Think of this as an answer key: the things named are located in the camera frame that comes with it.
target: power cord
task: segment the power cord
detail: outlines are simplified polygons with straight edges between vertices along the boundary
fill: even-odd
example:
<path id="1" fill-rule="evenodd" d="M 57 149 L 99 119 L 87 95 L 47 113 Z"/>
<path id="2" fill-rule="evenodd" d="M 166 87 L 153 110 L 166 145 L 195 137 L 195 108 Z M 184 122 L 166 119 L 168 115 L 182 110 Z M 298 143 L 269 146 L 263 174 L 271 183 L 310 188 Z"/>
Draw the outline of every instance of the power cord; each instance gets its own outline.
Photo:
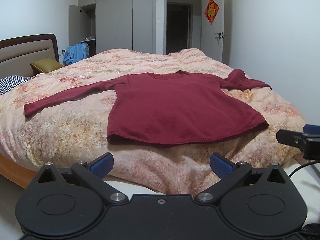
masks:
<path id="1" fill-rule="evenodd" d="M 310 166 L 310 165 L 313 165 L 313 164 L 317 164 L 317 163 L 320 163 L 320 161 L 312 161 L 312 162 L 309 162 L 309 163 L 306 163 L 306 164 L 303 164 L 303 165 L 299 166 L 293 172 L 290 173 L 289 178 L 291 178 L 292 175 L 295 174 L 298 170 L 301 170 L 304 167 L 307 167 L 307 166 Z"/>

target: wardrobe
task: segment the wardrobe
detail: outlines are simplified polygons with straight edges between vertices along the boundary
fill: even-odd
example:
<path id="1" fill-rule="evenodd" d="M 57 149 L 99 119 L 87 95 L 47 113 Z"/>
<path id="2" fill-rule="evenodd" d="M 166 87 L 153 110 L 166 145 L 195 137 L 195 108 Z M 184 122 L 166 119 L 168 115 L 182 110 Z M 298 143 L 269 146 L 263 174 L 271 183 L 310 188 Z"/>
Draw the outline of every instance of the wardrobe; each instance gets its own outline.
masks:
<path id="1" fill-rule="evenodd" d="M 155 53 L 155 0 L 78 0 L 69 6 L 69 44 L 95 37 L 96 52 Z"/>

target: green cushion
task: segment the green cushion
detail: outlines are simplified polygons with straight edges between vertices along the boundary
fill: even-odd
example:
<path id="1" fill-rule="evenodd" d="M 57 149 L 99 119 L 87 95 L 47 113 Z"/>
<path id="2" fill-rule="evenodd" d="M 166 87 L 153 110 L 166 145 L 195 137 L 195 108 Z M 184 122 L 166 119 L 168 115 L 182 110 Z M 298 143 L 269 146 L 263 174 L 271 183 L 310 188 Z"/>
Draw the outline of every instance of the green cushion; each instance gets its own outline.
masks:
<path id="1" fill-rule="evenodd" d="M 30 65 L 41 73 L 48 73 L 63 67 L 59 62 L 49 57 L 32 62 Z"/>

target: blue gripper pad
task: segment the blue gripper pad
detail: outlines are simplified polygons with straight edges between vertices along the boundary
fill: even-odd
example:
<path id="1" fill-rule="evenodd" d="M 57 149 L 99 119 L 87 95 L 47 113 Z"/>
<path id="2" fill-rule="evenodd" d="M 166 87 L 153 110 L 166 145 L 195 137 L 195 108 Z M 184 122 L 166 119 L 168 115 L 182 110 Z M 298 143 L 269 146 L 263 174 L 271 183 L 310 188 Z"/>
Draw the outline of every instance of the blue gripper pad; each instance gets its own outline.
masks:
<path id="1" fill-rule="evenodd" d="M 304 132 L 304 133 L 309 133 L 309 134 L 320 134 L 320 126 L 318 126 L 318 125 L 306 124 L 306 125 L 303 127 L 303 132 Z"/>
<path id="2" fill-rule="evenodd" d="M 89 171 L 103 179 L 113 169 L 113 155 L 106 153 L 88 164 Z"/>
<path id="3" fill-rule="evenodd" d="M 210 156 L 210 167 L 220 179 L 224 179 L 235 171 L 236 164 L 217 153 L 213 153 Z"/>

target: maroon long-sleeve shirt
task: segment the maroon long-sleeve shirt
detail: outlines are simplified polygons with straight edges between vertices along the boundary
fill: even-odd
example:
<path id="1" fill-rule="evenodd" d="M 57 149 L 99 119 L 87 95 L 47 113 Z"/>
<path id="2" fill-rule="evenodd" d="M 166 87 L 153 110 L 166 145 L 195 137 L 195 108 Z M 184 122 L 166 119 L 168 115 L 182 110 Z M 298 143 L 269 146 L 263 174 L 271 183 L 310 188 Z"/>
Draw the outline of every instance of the maroon long-sleeve shirt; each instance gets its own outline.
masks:
<path id="1" fill-rule="evenodd" d="M 109 114 L 110 143 L 134 140 L 158 145 L 211 143 L 264 130 L 268 123 L 251 106 L 229 97 L 222 89 L 267 87 L 234 70 L 226 79 L 178 71 L 173 74 L 132 74 L 71 88 L 24 105 L 31 117 L 45 107 L 77 100 L 97 91 L 115 90 Z"/>

